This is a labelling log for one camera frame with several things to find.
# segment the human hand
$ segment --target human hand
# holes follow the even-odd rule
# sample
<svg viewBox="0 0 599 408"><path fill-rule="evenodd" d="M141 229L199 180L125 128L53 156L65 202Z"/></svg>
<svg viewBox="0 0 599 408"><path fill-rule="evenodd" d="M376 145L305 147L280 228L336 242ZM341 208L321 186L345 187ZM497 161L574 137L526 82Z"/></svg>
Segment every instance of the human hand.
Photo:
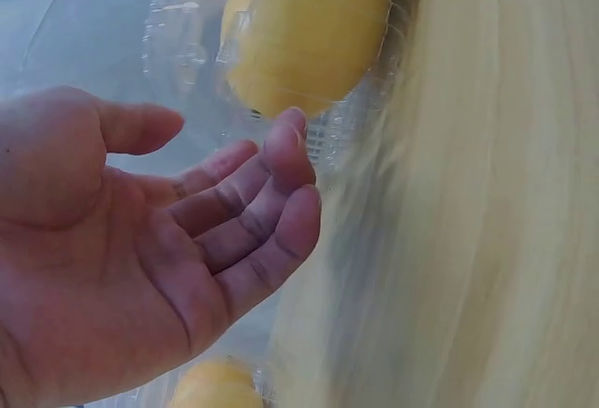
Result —
<svg viewBox="0 0 599 408"><path fill-rule="evenodd" d="M69 88L0 105L0 407L98 400L183 364L313 250L298 110L260 151L240 142L176 178L106 166L182 126Z"/></svg>

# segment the yellow fruit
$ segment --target yellow fruit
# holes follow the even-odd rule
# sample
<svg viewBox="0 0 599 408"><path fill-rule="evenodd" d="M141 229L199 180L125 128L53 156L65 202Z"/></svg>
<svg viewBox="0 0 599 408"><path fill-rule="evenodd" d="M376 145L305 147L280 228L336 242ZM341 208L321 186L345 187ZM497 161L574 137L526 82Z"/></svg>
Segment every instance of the yellow fruit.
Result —
<svg viewBox="0 0 599 408"><path fill-rule="evenodd" d="M233 359L204 361L181 379L171 408L262 408L251 371Z"/></svg>
<svg viewBox="0 0 599 408"><path fill-rule="evenodd" d="M236 60L226 80L248 109L265 116L289 106L318 115L376 61L390 1L227 0L221 41L234 44Z"/></svg>
<svg viewBox="0 0 599 408"><path fill-rule="evenodd" d="M248 385L195 386L186 397L175 395L172 408L263 408L262 398Z"/></svg>

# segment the transparent plastic bag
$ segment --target transparent plastic bag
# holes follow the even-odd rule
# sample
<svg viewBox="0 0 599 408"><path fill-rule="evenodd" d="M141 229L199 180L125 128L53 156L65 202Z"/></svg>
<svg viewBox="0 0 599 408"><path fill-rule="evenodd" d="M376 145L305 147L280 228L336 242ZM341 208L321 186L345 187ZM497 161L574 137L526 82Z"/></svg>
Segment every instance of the transparent plastic bag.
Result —
<svg viewBox="0 0 599 408"><path fill-rule="evenodd" d="M381 21L385 32L380 37L377 57L345 97L328 101L330 108L310 122L307 145L319 171L333 170L343 162L343 153L376 116L396 81L402 55L398 45L402 44L400 37L409 19L411 1L385 1L388 11ZM248 109L226 81L227 72L240 60L235 31L252 24L259 16L259 4L259 0L253 0L246 11L237 12L227 33L221 32L226 0L153 0L150 7L143 38L144 71L154 88L178 101L188 122L195 124L202 135L210 136L215 148L241 138L259 142L270 127L271 121ZM365 20L363 13L343 7L341 0L339 4L348 16ZM273 40L266 34L259 41L263 41L260 47L267 47ZM318 60L327 60L323 55ZM331 75L335 73L343 73L343 69L337 67ZM256 81L264 78L258 71L252 76Z"/></svg>

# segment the plastic wrap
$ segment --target plastic wrap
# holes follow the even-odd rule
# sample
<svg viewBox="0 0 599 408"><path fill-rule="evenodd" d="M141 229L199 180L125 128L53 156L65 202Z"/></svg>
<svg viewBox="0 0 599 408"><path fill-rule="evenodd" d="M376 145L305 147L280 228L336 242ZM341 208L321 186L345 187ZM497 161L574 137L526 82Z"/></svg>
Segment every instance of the plastic wrap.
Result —
<svg viewBox="0 0 599 408"><path fill-rule="evenodd" d="M313 163L321 171L335 169L343 161L346 151L364 132L369 121L387 101L395 81L397 64L402 55L400 37L408 22L410 0L382 0L387 5L381 22L385 28L380 37L377 56L365 70L361 80L339 100L327 101L330 108L314 117L308 131L308 148ZM229 32L221 32L223 10L226 0L153 0L146 21L144 37L144 64L147 78L162 94L178 100L196 130L212 138L214 147L240 138L261 141L268 131L270 121L255 110L248 109L231 91L226 81L227 72L240 58L238 38L242 27L252 26L261 16L263 0L252 0L245 11L237 12L228 25ZM353 7L345 7L339 0L339 10L357 21L366 20L369 14L360 13ZM299 33L302 36L318 36L318 30ZM276 38L268 31L261 33L259 48L273 48ZM337 60L328 57L336 41L344 41L347 33L320 40L323 48L315 54L318 61ZM292 54L283 50L281 54ZM330 78L344 73L343 64L332 66ZM262 71L252 72L256 82L270 76ZM294 89L282 88L281 92L293 93ZM304 100L320 97L318 94L302 94Z"/></svg>

